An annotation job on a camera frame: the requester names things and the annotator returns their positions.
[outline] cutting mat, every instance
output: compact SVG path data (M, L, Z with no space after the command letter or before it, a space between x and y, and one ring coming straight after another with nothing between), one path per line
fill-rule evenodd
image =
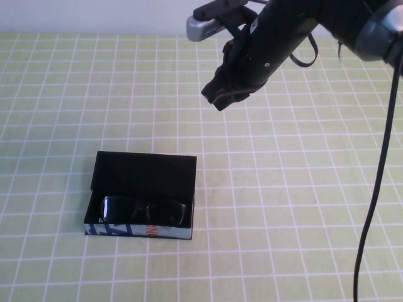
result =
M218 112L225 42L0 34L0 301L351 300L392 69L322 38ZM403 300L402 105L362 301ZM196 155L193 240L85 237L97 150Z

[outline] sunglasses frame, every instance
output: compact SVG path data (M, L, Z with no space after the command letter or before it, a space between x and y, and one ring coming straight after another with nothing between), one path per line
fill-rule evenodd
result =
M105 215L104 215L104 213L105 213L105 201L107 201L108 198L109 199L120 199L120 200L131 201L134 204L135 209L134 209L132 215L130 216L130 221L133 221L135 219L135 217L137 216L137 214L139 213L139 211L143 210L144 213L145 213L145 217L146 217L148 223L158 225L157 223L154 223L152 221L151 217L150 217L150 207L154 206L154 205L158 206L158 204L156 202L142 201L142 200L139 200L139 199L126 198L126 197L121 197L121 196L105 196L103 198L103 200L101 202L101 215L100 215L101 220L103 221L103 223L113 223L113 221L108 221L105 218ZM183 220L186 217L186 209L187 209L186 205L184 203L180 202L179 200L176 200L176 199L167 199L166 201L171 202L171 203L172 202L179 203L181 205L181 219L180 219L180 221L178 223L175 224L175 226L180 226L182 224Z

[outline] white wall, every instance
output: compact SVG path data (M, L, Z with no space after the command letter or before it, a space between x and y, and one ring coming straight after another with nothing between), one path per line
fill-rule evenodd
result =
M0 0L0 31L185 35L186 19L209 0ZM255 11L261 4L251 3ZM326 35L323 28L315 35Z

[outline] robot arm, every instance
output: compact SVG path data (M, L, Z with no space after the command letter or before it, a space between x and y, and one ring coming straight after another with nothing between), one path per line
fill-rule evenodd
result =
M247 2L215 0L187 20L193 42L224 29L234 36L223 49L222 65L201 92L220 111L261 89L317 25L360 59L397 65L403 0L269 0L259 14L246 8Z

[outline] sunglasses lens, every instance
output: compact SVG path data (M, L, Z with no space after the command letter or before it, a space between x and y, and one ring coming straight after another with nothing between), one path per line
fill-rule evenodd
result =
M101 219L107 223L128 222L136 212L136 202L127 198L107 196L101 204Z
M184 205L179 201L152 203L147 208L151 223L156 225L180 225L184 217Z

